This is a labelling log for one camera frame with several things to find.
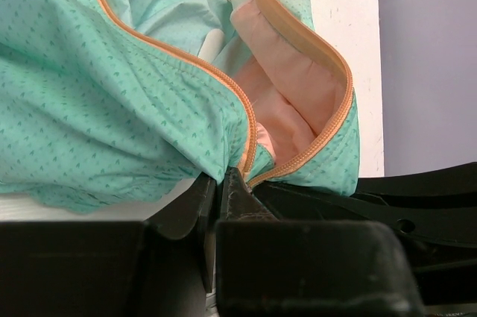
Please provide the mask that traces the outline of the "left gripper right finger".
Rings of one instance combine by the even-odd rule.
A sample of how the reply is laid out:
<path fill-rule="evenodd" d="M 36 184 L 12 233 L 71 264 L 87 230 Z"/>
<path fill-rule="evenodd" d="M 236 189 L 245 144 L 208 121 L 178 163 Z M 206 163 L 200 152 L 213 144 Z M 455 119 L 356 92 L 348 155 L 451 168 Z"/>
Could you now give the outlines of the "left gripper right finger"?
<path fill-rule="evenodd" d="M 425 313 L 403 247 L 383 224 L 280 221 L 230 168 L 215 232 L 220 316 Z"/>

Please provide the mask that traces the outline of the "orange and teal jacket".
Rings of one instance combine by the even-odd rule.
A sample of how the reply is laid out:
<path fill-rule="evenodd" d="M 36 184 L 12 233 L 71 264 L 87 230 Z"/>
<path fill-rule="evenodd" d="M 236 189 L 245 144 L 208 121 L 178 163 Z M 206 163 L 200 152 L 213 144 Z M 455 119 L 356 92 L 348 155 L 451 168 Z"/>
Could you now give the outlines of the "orange and teal jacket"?
<path fill-rule="evenodd" d="M 343 57 L 311 0 L 1 0 L 1 193 L 78 213 L 206 174 L 349 196 Z"/>

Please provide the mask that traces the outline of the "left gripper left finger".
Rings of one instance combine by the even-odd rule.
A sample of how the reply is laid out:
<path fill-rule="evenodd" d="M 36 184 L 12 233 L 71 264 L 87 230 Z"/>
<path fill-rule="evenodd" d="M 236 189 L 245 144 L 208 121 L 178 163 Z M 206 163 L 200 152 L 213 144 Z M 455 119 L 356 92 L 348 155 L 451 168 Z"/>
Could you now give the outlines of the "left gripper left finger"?
<path fill-rule="evenodd" d="M 2 219 L 1 314 L 204 316 L 215 193 L 201 175 L 161 207 Z"/>

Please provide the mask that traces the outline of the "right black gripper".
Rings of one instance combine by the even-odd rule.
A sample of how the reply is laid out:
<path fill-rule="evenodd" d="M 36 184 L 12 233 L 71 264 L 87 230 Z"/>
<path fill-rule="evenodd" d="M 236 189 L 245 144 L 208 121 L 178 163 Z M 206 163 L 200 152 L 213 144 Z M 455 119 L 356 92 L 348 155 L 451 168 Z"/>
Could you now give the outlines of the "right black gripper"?
<path fill-rule="evenodd" d="M 350 197 L 267 182 L 257 198 L 278 218 L 387 225 L 402 243 L 428 313 L 476 312 L 476 164 L 361 178 Z"/>

